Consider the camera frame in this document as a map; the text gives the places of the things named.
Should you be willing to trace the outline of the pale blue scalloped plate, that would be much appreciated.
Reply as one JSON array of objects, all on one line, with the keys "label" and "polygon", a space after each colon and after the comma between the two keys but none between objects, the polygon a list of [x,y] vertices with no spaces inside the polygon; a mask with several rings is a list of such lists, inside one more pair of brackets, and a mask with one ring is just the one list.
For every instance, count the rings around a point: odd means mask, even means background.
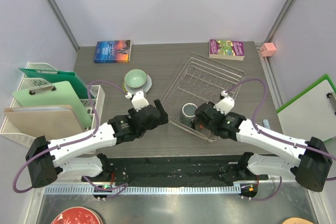
[{"label": "pale blue scalloped plate", "polygon": [[149,90],[151,89],[151,87],[152,87],[152,79],[149,75],[147,75],[146,84],[142,87],[131,88],[131,87],[127,86],[126,83],[125,83],[126,92],[129,92],[131,94],[135,94],[136,92],[139,92],[139,91],[143,91],[144,93],[148,93]]}]

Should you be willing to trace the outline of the mint green ceramic bowl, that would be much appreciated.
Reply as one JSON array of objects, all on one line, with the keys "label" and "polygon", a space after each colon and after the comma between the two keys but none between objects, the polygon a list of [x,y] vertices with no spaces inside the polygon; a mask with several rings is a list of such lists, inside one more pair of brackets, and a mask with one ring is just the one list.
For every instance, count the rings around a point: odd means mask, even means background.
[{"label": "mint green ceramic bowl", "polygon": [[132,69],[124,77],[125,84],[130,88],[140,88],[147,82],[147,74],[140,69]]}]

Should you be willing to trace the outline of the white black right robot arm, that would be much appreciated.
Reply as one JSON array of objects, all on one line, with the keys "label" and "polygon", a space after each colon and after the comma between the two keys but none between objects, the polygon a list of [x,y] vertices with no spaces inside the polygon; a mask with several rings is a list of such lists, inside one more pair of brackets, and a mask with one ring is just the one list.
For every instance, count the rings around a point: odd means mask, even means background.
[{"label": "white black right robot arm", "polygon": [[225,114],[211,102],[200,105],[195,116],[202,126],[220,138],[254,145],[271,153],[264,156],[245,152],[237,164],[240,178],[279,176],[294,179],[310,191],[323,191],[332,157],[320,139],[312,137],[306,141],[285,136],[254,124],[240,114]]}]

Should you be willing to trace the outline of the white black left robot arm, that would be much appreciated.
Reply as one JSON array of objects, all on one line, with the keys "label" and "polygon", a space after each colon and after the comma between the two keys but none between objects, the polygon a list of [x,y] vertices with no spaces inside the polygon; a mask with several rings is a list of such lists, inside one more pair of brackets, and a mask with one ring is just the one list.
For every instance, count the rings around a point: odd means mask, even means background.
[{"label": "white black left robot arm", "polygon": [[55,182],[66,172],[68,161],[89,151],[112,147],[141,138],[146,131],[168,123],[168,114],[159,99],[154,105],[140,110],[131,108],[126,115],[117,115],[98,129],[86,131],[58,140],[36,138],[26,154],[28,171],[33,188],[41,188]]}]

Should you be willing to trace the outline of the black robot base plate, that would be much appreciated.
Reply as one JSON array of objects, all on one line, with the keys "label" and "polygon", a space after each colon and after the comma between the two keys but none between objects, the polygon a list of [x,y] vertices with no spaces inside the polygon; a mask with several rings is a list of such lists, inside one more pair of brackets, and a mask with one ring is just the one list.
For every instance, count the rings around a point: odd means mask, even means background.
[{"label": "black robot base plate", "polygon": [[91,182],[127,183],[130,187],[216,187],[236,181],[268,180],[240,174],[240,155],[103,158],[101,175]]}]

